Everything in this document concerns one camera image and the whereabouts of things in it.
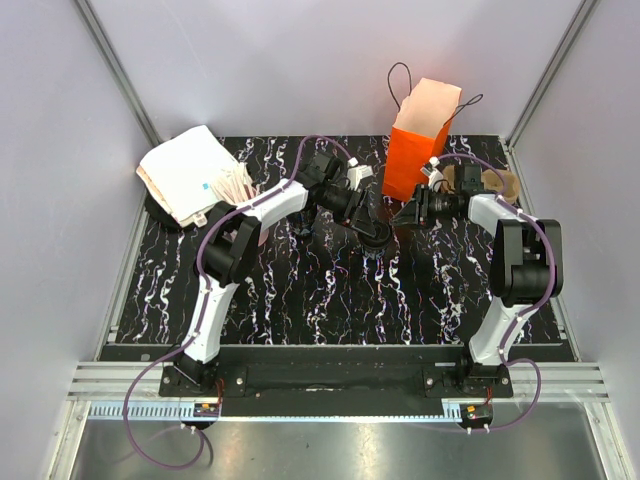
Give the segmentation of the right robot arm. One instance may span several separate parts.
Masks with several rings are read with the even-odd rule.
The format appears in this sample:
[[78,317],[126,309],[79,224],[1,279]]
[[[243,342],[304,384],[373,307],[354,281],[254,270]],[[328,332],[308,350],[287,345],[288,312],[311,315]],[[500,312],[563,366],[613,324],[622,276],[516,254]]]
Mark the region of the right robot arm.
[[437,220],[465,216],[492,235],[491,304],[447,381],[472,397],[506,376],[509,351],[525,323],[560,293],[563,267],[560,224],[535,218],[507,202],[506,178],[495,168],[490,170],[501,188],[485,189],[481,176],[488,164],[472,155],[467,158],[469,164],[457,167],[451,193],[440,190],[441,159],[430,158],[422,167],[427,182],[415,187],[392,225],[426,229]]

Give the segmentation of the black lid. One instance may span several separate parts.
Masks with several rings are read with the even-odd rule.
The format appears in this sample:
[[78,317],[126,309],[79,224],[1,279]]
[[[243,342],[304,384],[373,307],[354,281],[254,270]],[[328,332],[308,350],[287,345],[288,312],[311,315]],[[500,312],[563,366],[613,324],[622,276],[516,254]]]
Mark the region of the black lid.
[[360,234],[359,241],[361,245],[370,251],[384,250],[393,237],[392,229],[388,224],[377,223],[375,225],[375,233],[373,236]]

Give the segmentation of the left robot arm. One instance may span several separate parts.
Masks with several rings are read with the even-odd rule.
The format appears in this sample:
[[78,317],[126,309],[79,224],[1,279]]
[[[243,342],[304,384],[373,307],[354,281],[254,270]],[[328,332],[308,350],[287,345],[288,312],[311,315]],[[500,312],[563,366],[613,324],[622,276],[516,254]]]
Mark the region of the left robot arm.
[[364,252],[378,256],[389,245],[389,223],[374,217],[369,191],[348,177],[354,167],[347,160],[317,153],[296,160],[294,175],[252,200],[233,206],[214,205],[207,231],[198,248],[195,270],[199,290],[189,330],[173,357],[181,384],[196,396],[215,386],[215,361],[231,300],[251,273],[263,232],[288,219],[301,234],[322,207],[333,221],[356,233]]

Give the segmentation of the orange paper bag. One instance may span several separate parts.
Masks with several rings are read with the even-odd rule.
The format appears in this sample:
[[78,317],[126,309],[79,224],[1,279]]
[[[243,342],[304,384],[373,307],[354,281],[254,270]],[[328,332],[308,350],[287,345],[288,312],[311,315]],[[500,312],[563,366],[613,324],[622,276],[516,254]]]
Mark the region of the orange paper bag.
[[453,119],[484,97],[479,93],[461,100],[462,89],[422,78],[399,103],[392,125],[382,184],[382,194],[406,202],[428,176],[422,168],[443,153]]

